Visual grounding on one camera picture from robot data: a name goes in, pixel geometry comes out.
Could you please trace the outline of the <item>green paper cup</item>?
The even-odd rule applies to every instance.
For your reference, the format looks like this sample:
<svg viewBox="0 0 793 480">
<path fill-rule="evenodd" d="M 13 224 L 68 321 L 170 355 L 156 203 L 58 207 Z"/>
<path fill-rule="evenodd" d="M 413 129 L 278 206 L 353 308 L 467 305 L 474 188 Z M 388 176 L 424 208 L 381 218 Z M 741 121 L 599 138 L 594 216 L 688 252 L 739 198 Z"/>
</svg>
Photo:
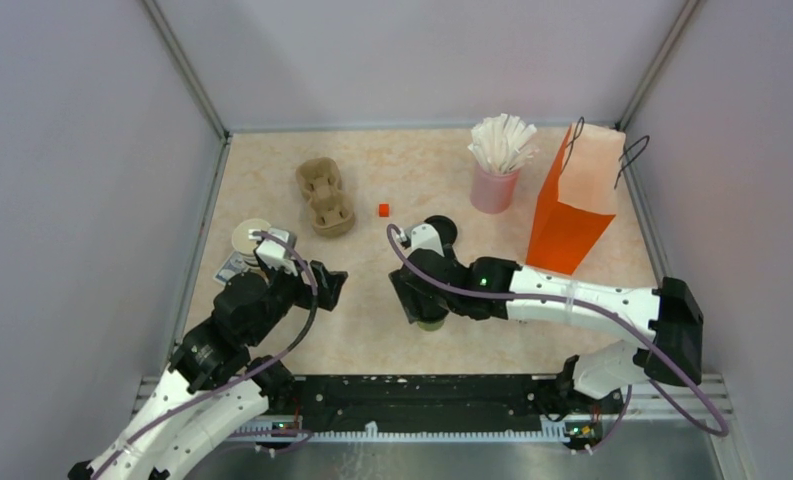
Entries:
<svg viewBox="0 0 793 480">
<path fill-rule="evenodd" d="M 434 321 L 417 321 L 416 325 L 423 331 L 426 332 L 434 332 L 440 330 L 445 324 L 444 319 L 438 319 Z"/>
</svg>

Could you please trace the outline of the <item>black cup lid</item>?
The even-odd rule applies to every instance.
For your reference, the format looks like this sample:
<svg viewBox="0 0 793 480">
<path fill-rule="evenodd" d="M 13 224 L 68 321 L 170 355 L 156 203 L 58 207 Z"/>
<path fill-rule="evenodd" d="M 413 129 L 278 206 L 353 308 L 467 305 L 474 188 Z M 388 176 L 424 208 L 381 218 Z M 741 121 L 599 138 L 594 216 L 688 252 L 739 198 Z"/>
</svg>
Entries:
<svg viewBox="0 0 793 480">
<path fill-rule="evenodd" d="M 453 245 L 458 237 L 458 228 L 455 222 L 445 215 L 432 215 L 424 220 L 432 226 L 440 237 L 442 245 Z"/>
</svg>

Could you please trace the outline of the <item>orange paper bag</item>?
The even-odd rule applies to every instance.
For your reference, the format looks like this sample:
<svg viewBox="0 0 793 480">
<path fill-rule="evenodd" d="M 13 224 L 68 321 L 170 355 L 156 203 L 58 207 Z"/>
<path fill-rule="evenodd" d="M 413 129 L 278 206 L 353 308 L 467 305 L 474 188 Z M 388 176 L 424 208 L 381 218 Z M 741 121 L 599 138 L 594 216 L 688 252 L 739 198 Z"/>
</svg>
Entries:
<svg viewBox="0 0 793 480">
<path fill-rule="evenodd" d="M 618 211 L 615 183 L 626 134 L 569 126 L 538 194 L 526 264 L 571 275 Z"/>
</svg>

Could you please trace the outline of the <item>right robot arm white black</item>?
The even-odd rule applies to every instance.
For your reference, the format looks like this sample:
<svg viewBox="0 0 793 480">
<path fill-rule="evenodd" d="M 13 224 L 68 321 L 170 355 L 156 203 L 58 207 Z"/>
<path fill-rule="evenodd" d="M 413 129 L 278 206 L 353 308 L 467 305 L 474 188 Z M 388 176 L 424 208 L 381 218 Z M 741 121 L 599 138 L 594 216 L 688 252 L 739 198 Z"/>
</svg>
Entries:
<svg viewBox="0 0 793 480">
<path fill-rule="evenodd" d="M 411 323 L 448 314 L 473 320 L 546 321 L 601 332 L 615 343 L 568 360 L 558 397 L 572 412 L 626 385 L 654 381 L 695 389 L 702 380 L 703 313 L 689 287 L 664 278 L 656 287 L 580 282 L 512 260 L 418 249 L 389 273 Z"/>
</svg>

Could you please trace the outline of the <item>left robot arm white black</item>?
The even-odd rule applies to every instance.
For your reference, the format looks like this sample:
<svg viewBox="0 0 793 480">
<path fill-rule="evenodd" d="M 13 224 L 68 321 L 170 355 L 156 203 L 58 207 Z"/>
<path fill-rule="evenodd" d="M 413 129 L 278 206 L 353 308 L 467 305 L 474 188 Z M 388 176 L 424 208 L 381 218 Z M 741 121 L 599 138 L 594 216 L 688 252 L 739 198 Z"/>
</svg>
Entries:
<svg viewBox="0 0 793 480">
<path fill-rule="evenodd" d="M 291 404 L 290 373 L 279 356 L 253 359 L 259 345 L 294 307 L 311 315 L 333 310 L 348 274 L 319 261 L 302 274 L 266 268 L 233 276 L 211 315 L 172 353 L 155 390 L 102 454 L 76 463 L 70 479 L 183 479 L 247 421 Z"/>
</svg>

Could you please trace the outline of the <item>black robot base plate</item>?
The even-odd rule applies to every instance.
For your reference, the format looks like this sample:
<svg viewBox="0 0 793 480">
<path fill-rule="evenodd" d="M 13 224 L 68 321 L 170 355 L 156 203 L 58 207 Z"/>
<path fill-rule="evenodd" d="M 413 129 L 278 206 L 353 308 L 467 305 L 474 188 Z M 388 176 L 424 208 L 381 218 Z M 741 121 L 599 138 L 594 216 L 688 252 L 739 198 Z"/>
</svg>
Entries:
<svg viewBox="0 0 793 480">
<path fill-rule="evenodd" d="M 538 431 L 551 420 L 617 414 L 619 391 L 594 400 L 561 393 L 553 377 L 492 375 L 308 375 L 298 377 L 270 413 L 314 432 Z"/>
</svg>

